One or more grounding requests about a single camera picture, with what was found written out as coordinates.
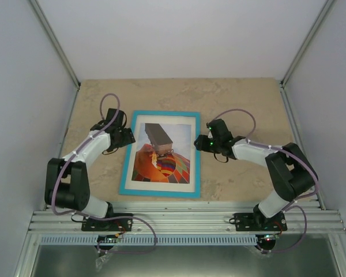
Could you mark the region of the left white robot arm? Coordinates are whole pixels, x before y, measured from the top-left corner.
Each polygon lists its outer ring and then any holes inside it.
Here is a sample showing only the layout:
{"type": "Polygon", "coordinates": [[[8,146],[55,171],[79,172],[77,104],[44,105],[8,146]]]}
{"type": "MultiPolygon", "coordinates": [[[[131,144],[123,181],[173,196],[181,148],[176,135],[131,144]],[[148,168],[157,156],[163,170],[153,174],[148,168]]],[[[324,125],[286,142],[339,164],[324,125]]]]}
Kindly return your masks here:
{"type": "Polygon", "coordinates": [[[113,154],[135,143],[126,123],[124,111],[110,108],[106,118],[91,127],[86,139],[75,150],[48,162],[44,200],[53,213],[60,215],[56,208],[67,208],[95,217],[95,224],[101,230],[113,227],[112,204],[91,195],[88,170],[100,155],[113,154]]]}

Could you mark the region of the hot air balloon photo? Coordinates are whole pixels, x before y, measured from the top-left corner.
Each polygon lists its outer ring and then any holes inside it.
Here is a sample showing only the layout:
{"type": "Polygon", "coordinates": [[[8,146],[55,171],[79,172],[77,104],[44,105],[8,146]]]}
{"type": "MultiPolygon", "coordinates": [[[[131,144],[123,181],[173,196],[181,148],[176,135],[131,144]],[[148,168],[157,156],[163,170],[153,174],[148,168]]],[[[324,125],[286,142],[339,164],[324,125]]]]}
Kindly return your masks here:
{"type": "Polygon", "coordinates": [[[191,125],[142,123],[132,181],[190,183],[191,125]]]}

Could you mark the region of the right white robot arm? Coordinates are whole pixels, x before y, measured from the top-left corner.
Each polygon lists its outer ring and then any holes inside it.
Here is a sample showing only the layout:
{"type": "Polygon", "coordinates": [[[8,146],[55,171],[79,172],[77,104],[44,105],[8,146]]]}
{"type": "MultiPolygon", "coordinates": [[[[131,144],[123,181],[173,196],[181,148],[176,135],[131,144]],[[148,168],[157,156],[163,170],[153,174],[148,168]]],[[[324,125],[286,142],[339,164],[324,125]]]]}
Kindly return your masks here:
{"type": "Polygon", "coordinates": [[[226,160],[245,160],[268,169],[273,190],[251,213],[235,213],[231,222],[238,231],[282,230],[284,211],[305,193],[318,185],[311,164],[295,143],[282,147],[265,145],[237,136],[233,137],[222,119],[207,124],[209,134],[194,141],[196,150],[221,154],[226,160]]]}

